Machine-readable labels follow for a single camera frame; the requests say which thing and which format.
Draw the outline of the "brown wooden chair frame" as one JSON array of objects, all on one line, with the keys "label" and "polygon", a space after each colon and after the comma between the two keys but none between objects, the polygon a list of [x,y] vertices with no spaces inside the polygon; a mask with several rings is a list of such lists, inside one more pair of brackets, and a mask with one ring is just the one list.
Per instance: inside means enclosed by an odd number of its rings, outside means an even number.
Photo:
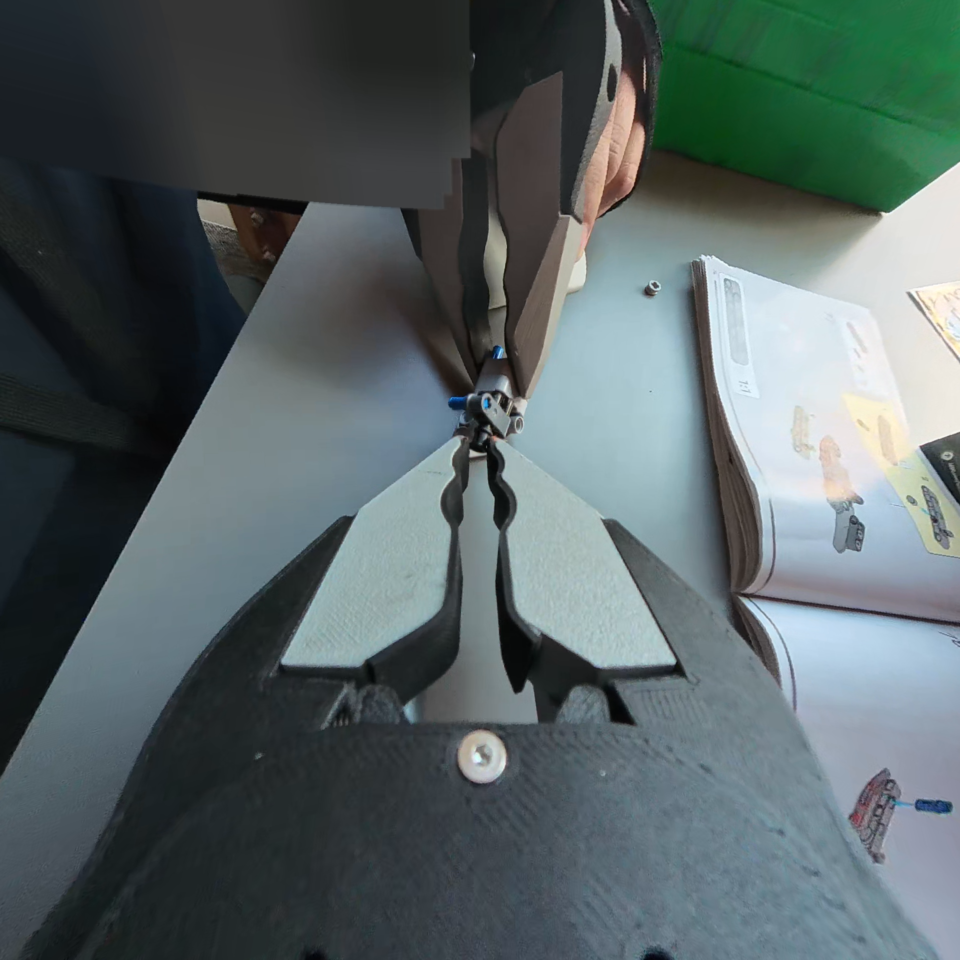
[{"label": "brown wooden chair frame", "polygon": [[297,201],[257,198],[250,206],[199,198],[198,216],[221,277],[250,311],[306,212]]}]

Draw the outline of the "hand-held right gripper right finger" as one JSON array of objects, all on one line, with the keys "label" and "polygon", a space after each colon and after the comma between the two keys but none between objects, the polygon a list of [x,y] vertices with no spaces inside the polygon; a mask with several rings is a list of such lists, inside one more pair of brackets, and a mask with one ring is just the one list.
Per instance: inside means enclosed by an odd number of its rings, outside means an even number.
[{"label": "hand-held right gripper right finger", "polygon": [[498,529],[501,658],[553,721],[575,688],[677,673],[677,656],[601,514],[504,440],[486,453]]}]

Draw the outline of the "person's dark blue clothing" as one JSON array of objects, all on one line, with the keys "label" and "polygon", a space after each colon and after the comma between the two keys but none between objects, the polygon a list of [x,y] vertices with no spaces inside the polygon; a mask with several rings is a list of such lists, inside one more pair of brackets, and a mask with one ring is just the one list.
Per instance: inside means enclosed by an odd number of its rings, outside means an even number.
[{"label": "person's dark blue clothing", "polygon": [[1,763],[246,321],[195,193],[2,157]]}]

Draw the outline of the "open instruction booklet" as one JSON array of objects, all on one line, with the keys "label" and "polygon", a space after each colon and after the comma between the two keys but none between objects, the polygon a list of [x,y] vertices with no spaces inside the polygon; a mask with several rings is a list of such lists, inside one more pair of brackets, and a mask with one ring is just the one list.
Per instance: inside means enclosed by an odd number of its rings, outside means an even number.
[{"label": "open instruction booklet", "polygon": [[733,606],[874,868],[958,958],[958,507],[867,309],[691,268]]}]

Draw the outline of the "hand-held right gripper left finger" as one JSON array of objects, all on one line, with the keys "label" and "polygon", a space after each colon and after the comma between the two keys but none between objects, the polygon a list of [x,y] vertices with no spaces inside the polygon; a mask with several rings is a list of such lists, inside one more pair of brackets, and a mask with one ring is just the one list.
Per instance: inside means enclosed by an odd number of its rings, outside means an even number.
[{"label": "hand-held right gripper left finger", "polygon": [[284,673],[378,685],[410,702],[449,671],[469,461],[467,439],[450,438],[350,519],[292,631]]}]

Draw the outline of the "yellow leaflet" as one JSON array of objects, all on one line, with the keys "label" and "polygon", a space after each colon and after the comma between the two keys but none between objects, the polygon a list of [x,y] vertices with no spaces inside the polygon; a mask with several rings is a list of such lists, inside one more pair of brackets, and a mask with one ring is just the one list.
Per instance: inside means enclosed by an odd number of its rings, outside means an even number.
[{"label": "yellow leaflet", "polygon": [[959,282],[912,289],[907,291],[907,296],[959,359]]}]

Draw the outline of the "black card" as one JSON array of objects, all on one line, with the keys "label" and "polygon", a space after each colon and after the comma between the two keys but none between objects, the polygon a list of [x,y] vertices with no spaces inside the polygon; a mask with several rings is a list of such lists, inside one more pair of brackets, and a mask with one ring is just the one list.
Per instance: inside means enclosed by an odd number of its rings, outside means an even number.
[{"label": "black card", "polygon": [[959,507],[959,442],[958,432],[931,439],[919,446],[919,451],[939,477],[942,488]]}]

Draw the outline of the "green box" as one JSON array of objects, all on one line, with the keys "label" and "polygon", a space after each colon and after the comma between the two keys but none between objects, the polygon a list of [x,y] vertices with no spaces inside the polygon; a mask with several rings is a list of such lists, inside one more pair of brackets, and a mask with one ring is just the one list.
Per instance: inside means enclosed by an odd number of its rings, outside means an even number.
[{"label": "green box", "polygon": [[959,160],[957,1],[657,1],[655,149],[890,212]]}]

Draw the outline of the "person's left hand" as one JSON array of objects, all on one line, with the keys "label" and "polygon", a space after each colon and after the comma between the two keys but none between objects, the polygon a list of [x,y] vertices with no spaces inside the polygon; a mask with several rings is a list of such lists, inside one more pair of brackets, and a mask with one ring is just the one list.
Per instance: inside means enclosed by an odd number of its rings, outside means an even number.
[{"label": "person's left hand", "polygon": [[623,68],[611,108],[583,179],[582,243],[590,238],[595,223],[634,189],[646,144],[641,119],[642,94],[648,70],[638,73]]}]

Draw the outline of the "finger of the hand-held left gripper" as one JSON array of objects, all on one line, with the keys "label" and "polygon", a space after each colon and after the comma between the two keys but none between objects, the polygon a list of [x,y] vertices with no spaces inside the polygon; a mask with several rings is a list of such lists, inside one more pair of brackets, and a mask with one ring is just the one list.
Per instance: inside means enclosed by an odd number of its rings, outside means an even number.
[{"label": "finger of the hand-held left gripper", "polygon": [[455,159],[451,187],[442,209],[404,209],[403,220],[466,373],[475,380],[494,348],[484,266],[489,235],[486,160]]},{"label": "finger of the hand-held left gripper", "polygon": [[563,75],[526,87],[494,139],[497,210],[507,243],[504,335],[514,393],[529,400],[569,293],[581,223],[561,211]]}]

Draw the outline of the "grey lego piece blue pin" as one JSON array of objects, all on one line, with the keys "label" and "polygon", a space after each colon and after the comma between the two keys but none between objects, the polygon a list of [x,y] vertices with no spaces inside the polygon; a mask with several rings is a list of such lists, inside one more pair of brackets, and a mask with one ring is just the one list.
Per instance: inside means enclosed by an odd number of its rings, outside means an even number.
[{"label": "grey lego piece blue pin", "polygon": [[474,390],[451,396],[448,408],[459,416],[457,430],[471,450],[485,452],[493,439],[509,440],[522,433],[528,401],[505,390]]}]

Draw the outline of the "white lego piece blue pins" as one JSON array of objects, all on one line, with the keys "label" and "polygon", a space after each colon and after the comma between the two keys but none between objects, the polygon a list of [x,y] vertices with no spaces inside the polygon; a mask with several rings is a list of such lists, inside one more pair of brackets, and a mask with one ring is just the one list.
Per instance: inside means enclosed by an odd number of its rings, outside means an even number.
[{"label": "white lego piece blue pins", "polygon": [[511,400],[520,395],[517,391],[511,361],[504,346],[495,345],[486,356],[475,384],[475,392],[498,393]]}]

